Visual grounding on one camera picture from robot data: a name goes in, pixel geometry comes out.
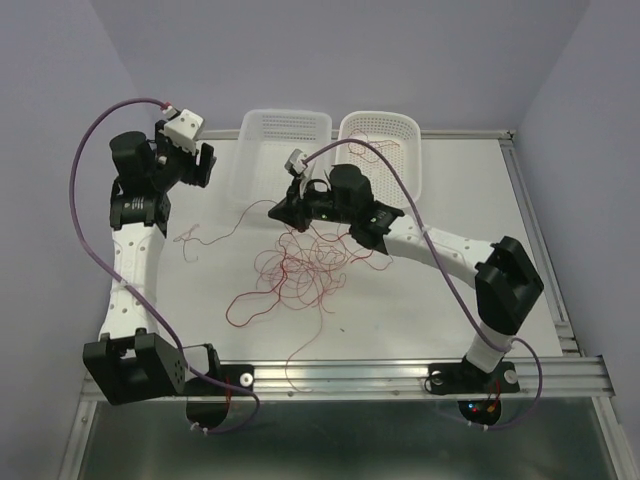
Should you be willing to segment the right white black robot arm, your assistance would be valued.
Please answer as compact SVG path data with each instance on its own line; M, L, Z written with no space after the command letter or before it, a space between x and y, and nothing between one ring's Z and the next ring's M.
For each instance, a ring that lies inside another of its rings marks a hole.
M344 224L360 246L433 267L476 292L480 323L460 366L463 384L482 390L543 293L544 284L522 244L509 236L487 242L421 226L416 216L375 199L369 179L354 165L334 167L325 189L294 176L268 216L304 232L312 221Z

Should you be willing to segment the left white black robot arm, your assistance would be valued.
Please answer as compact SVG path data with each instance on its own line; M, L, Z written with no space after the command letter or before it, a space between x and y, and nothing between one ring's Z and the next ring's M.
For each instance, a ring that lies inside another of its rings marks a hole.
M110 195L114 245L108 310L97 341L85 344L83 362L112 405L181 393L186 361L163 339L151 311L178 183L205 187L215 164L213 148L199 145L199 115L183 110L155 126L149 140L139 131L114 137L109 147L117 176Z

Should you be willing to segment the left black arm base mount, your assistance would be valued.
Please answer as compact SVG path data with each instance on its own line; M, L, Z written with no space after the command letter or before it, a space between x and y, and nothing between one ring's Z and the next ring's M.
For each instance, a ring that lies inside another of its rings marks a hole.
M184 348L188 365L194 367L209 378L233 385L243 391L252 391L255 380L255 368L246 363L222 363L217 350L210 343L190 345ZM233 396L238 392L213 385L201 379L190 370L186 371L186 383L183 394L186 396Z

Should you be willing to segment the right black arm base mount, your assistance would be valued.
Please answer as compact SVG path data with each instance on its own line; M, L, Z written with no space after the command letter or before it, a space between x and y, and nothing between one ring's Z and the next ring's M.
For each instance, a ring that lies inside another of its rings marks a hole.
M520 385L515 365L500 361L490 373L473 366L465 358L459 362L431 363L424 388L434 395L482 395L518 393Z

